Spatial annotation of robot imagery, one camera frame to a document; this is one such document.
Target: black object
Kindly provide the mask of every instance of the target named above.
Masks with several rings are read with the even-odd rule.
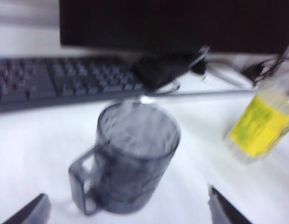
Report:
[[[248,68],[244,68],[241,74],[249,78],[253,82],[253,84],[256,85],[258,78],[260,78],[264,68],[265,66],[263,65],[263,63],[258,63]]]
[[[61,43],[106,49],[282,54],[289,0],[60,0]]]
[[[152,196],[179,144],[176,122],[141,103],[123,102],[99,116],[94,149],[69,168],[72,198],[85,215],[132,213]],[[94,156],[91,173],[82,163]],[[85,182],[90,190],[85,193]],[[96,207],[87,206],[92,200]]]
[[[217,189],[209,187],[213,224],[251,224]]]
[[[199,62],[197,62],[195,65],[191,67],[191,71],[200,75],[204,75],[206,72],[206,64],[207,62],[205,61],[205,59],[200,60]]]
[[[0,59],[0,112],[139,96],[144,93],[116,57]]]
[[[39,194],[3,224],[45,224],[50,215],[50,201],[46,194]]]
[[[132,67],[132,71],[146,88],[156,90],[188,72],[193,61],[199,61],[202,54],[175,54],[160,57],[143,57]]]

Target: keyboard key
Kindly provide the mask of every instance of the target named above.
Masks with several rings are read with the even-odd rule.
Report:
[[[19,101],[27,100],[25,92],[11,92],[8,94],[1,94],[0,103],[16,103]]]
[[[88,94],[94,94],[94,93],[98,93],[99,92],[99,88],[96,86],[89,86],[88,87]]]
[[[83,87],[76,89],[76,95],[85,95],[87,90]]]
[[[125,90],[133,90],[134,85],[133,84],[126,84]]]
[[[103,92],[116,92],[122,90],[123,90],[122,85],[108,85],[103,88]]]
[[[141,90],[143,88],[143,85],[141,83],[136,83],[134,86],[135,90]]]
[[[44,98],[52,98],[55,97],[55,90],[45,89],[45,90],[36,90],[29,92],[29,99],[44,99]]]

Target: glass mug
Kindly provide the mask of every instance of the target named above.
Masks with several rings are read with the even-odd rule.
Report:
[[[69,168],[72,199],[85,215],[101,209],[135,212],[149,201],[180,141],[173,118],[140,102],[122,102],[99,116],[96,144]],[[94,156],[91,172],[83,161]],[[90,183],[85,192],[84,185]],[[88,205],[91,200],[95,206]]]

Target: plastic bottle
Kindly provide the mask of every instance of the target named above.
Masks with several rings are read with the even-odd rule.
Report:
[[[264,80],[225,144],[243,162],[266,156],[289,131],[289,67]]]

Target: cable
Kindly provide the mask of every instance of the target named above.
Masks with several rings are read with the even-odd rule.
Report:
[[[228,91],[211,91],[211,92],[184,92],[178,94],[164,94],[150,97],[199,97],[199,96],[220,96],[220,95],[230,95],[230,94],[254,94],[256,90],[228,90]]]
[[[154,93],[154,92],[153,93],[146,92],[145,95],[149,96],[149,97],[164,96],[164,95],[167,95],[167,94],[170,94],[170,93],[173,93],[173,92],[179,90],[180,87],[181,87],[181,83],[178,80],[176,80],[176,79],[174,79],[172,81],[172,84],[174,85],[174,87],[171,90],[168,90],[168,91],[165,91],[165,92],[156,92],[156,93]]]
[[[268,59],[268,60],[265,60],[263,62],[260,62],[258,64],[255,64],[255,65],[252,65],[250,67],[256,67],[256,66],[262,66],[264,67],[264,63],[268,62],[268,61],[272,61],[272,60],[276,60],[276,62],[264,73],[260,73],[258,77],[260,77],[259,79],[256,78],[256,82],[259,82],[261,80],[264,80],[266,77],[268,76],[272,76],[275,69],[277,68],[277,66],[279,66],[280,64],[282,64],[283,62],[285,61],[289,61],[289,57],[279,57],[279,58],[275,58],[275,59]]]
[[[208,64],[212,64],[212,63],[218,63],[218,64],[225,64],[229,67],[231,67],[233,70],[241,73],[242,69],[240,67],[238,67],[236,64],[232,63],[231,61],[229,60],[224,60],[224,59],[210,59],[210,60],[207,60],[207,63]]]
[[[231,79],[231,78],[229,78],[229,77],[226,77],[226,76],[223,75],[221,72],[215,70],[215,69],[212,68],[211,66],[207,66],[207,68],[208,68],[208,70],[211,71],[211,73],[212,73],[213,75],[215,75],[216,77],[218,77],[218,78],[220,78],[220,79],[222,79],[222,80],[224,80],[224,81],[226,81],[226,82],[228,82],[228,83],[230,83],[230,84],[232,84],[232,85],[234,85],[234,86],[237,86],[237,87],[239,87],[239,88],[243,88],[243,84],[242,84],[242,83],[239,83],[239,82],[237,82],[237,81],[235,81],[235,80],[233,80],[233,79]]]

